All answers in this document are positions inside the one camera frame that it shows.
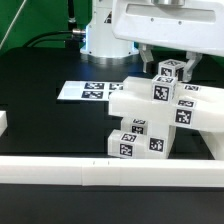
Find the black table surface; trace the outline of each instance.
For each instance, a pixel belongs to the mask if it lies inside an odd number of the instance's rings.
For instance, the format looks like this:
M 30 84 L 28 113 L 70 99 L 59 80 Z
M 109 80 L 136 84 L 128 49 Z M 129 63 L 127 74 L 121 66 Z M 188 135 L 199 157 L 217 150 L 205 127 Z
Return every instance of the black table surface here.
M 154 52 L 155 59 L 184 59 Z M 120 82 L 142 62 L 103 66 L 65 49 L 15 48 L 0 57 L 0 109 L 8 128 L 0 155 L 107 157 L 121 118 L 107 102 L 58 101 L 66 80 Z M 192 83 L 224 87 L 224 68 L 204 56 Z M 179 129 L 170 158 L 213 159 L 197 131 Z M 224 189 L 0 185 L 0 223 L 223 223 Z

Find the white rectangular block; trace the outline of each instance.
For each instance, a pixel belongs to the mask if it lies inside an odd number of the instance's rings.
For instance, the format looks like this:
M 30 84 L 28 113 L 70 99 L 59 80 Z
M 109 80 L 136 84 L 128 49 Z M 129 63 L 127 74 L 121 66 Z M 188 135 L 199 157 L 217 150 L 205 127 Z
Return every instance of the white rectangular block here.
M 221 161 L 124 160 L 120 185 L 223 187 L 223 174 Z
M 124 159 L 166 159 L 168 138 L 114 130 L 108 139 L 108 155 Z
M 1 156 L 0 183 L 82 185 L 82 160 Z
M 151 79 L 136 78 L 129 76 L 124 80 L 123 84 L 124 84 L 124 90 L 151 95 L 152 92 Z

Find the white block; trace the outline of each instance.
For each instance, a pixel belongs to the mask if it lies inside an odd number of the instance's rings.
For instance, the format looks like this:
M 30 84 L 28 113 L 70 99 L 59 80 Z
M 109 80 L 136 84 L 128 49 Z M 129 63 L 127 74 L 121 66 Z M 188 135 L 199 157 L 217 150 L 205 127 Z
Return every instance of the white block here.
M 145 135 L 114 130 L 108 139 L 108 155 L 125 159 L 145 158 L 147 143 Z
M 149 122 L 201 131 L 224 132 L 224 103 L 221 99 L 212 103 L 200 100 L 200 97 L 191 97 L 189 101 L 196 101 L 193 113 L 191 113 L 192 108 L 181 108 L 182 111 L 178 111 L 176 104 L 179 101 L 175 100 L 177 102 L 174 101 L 173 104 L 165 104 L 151 101 L 146 94 L 115 91 L 110 96 L 109 114 L 120 117 L 137 117 Z
M 120 164 L 117 159 L 90 159 L 82 164 L 82 184 L 114 185 L 120 184 Z
M 148 122 L 139 119 L 125 117 L 121 121 L 121 131 L 147 135 Z
M 152 80 L 151 99 L 160 103 L 171 103 L 175 95 L 176 84 L 176 77 L 155 76 Z
M 114 130 L 108 139 L 108 155 L 124 159 L 166 159 L 168 138 Z
M 183 75 L 184 67 L 186 63 L 183 61 L 177 61 L 169 59 L 159 63 L 159 75 L 178 77 Z
M 3 134 L 7 126 L 6 111 L 0 111 L 0 136 Z
M 143 94 L 152 94 L 152 79 L 127 77 L 124 82 L 124 90 Z

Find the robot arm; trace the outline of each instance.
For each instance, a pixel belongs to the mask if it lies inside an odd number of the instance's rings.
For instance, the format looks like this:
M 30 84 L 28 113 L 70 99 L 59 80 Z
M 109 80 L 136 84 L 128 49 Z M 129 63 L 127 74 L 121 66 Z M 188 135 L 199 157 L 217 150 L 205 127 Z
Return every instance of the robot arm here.
M 117 38 L 187 51 L 184 80 L 202 54 L 224 56 L 222 0 L 114 0 Z

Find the white cube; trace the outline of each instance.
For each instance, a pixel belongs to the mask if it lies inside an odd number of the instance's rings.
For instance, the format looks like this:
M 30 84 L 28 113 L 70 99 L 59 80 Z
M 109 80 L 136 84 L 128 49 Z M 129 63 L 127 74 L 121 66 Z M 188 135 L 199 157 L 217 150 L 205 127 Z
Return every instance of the white cube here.
M 159 75 L 179 77 L 183 76 L 186 62 L 169 59 L 159 63 Z
M 176 77 L 155 76 L 152 80 L 152 100 L 171 103 L 174 98 L 176 83 Z
M 139 119 L 125 117 L 121 121 L 121 131 L 147 135 L 148 122 Z
M 144 159 L 148 138 L 114 130 L 108 139 L 108 155 L 124 159 Z
M 177 127 L 191 127 L 195 106 L 196 101 L 194 100 L 178 99 L 174 115 L 174 122 Z

